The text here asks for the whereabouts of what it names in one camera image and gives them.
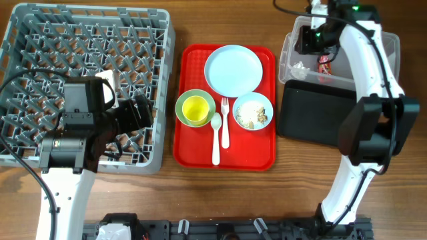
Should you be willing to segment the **food scraps and rice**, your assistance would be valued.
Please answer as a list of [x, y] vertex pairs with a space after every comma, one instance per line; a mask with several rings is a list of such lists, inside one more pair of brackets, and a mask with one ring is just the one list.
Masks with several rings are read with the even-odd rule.
[[266, 110], [261, 103], [248, 101], [241, 104], [236, 110], [237, 122], [246, 129], [255, 129], [267, 120]]

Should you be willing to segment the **yellow cup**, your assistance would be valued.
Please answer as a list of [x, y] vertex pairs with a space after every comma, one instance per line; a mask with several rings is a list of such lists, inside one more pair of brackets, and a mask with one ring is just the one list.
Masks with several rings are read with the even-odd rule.
[[182, 112], [191, 125], [200, 126], [207, 121], [209, 104], [203, 97], [194, 95], [183, 102]]

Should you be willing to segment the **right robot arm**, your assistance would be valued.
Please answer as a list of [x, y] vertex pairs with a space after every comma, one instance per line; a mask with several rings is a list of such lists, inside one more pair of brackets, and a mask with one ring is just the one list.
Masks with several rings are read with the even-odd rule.
[[372, 178], [387, 172], [420, 112], [406, 97], [387, 61], [377, 9], [357, 1], [310, 1], [304, 16], [312, 24], [300, 33], [300, 54], [347, 55], [356, 88], [356, 106], [340, 126], [342, 159], [320, 207], [335, 227], [356, 219], [358, 205]]

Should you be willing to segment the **green bowl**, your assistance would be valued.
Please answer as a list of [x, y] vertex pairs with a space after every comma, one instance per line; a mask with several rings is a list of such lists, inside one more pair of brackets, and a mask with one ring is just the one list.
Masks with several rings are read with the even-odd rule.
[[[189, 121], [184, 117], [183, 112], [182, 112], [183, 102], [188, 97], [191, 97], [194, 95], [198, 95], [198, 96], [203, 97], [204, 99], [207, 100], [207, 102], [209, 104], [209, 114], [207, 116], [207, 121], [206, 121], [206, 123], [204, 123], [203, 125], [200, 125], [200, 126], [191, 125], [189, 123]], [[188, 127], [201, 127], [201, 126], [206, 125], [207, 123], [210, 122], [210, 120], [214, 116], [215, 112], [216, 112], [216, 103], [215, 103], [213, 97], [208, 92], [200, 90], [200, 89], [192, 89], [192, 90], [184, 92], [182, 95], [179, 96], [179, 98], [175, 104], [175, 114], [176, 114], [177, 118], [179, 119], [179, 121], [181, 123], [183, 123], [184, 125], [187, 125]]]

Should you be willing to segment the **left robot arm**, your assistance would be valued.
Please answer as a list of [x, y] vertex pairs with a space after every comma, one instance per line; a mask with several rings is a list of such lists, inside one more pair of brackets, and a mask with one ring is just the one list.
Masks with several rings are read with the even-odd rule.
[[48, 131], [39, 148], [42, 194], [37, 239], [80, 239], [85, 209], [99, 158], [116, 137], [153, 124], [152, 104], [145, 95], [119, 102], [105, 100], [112, 91], [106, 79], [70, 77], [64, 84], [62, 129]]

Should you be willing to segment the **red snack wrapper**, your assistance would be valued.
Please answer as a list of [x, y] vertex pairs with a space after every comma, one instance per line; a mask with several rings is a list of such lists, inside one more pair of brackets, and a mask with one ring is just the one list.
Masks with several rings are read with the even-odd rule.
[[321, 74], [321, 76], [318, 77], [318, 81], [320, 83], [332, 82], [332, 80], [330, 79], [330, 75], [332, 74], [332, 69], [328, 61], [329, 61], [329, 58], [327, 55], [322, 55], [318, 59], [318, 73]]

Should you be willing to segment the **light blue bowl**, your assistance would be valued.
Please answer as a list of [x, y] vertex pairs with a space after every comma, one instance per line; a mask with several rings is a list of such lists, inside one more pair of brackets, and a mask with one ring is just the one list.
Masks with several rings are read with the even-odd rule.
[[236, 123], [248, 131], [264, 129], [274, 118], [274, 108], [270, 100], [256, 92], [238, 97], [234, 102], [232, 113]]

